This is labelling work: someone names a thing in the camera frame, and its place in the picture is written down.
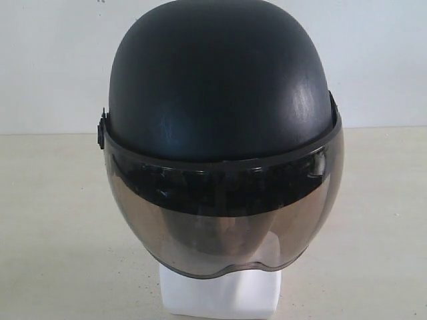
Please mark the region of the black helmet with tinted visor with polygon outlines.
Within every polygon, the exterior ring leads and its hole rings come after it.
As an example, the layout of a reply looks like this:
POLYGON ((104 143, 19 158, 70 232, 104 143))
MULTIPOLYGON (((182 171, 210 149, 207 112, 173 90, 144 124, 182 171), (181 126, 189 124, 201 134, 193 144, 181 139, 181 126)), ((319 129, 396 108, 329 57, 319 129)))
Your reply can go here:
POLYGON ((308 247, 344 162, 304 28, 267 1, 171 1, 124 35, 98 143, 127 224, 195 279, 279 271, 308 247))

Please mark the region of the white mannequin head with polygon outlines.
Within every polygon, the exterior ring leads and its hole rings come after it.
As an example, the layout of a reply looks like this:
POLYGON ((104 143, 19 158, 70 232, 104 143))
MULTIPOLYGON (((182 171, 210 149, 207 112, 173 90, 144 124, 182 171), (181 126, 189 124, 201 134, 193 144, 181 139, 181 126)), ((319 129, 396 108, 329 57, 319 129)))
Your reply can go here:
POLYGON ((192 279, 159 266, 164 308, 174 315, 207 319, 268 319, 278 306, 282 272, 245 270, 192 279))

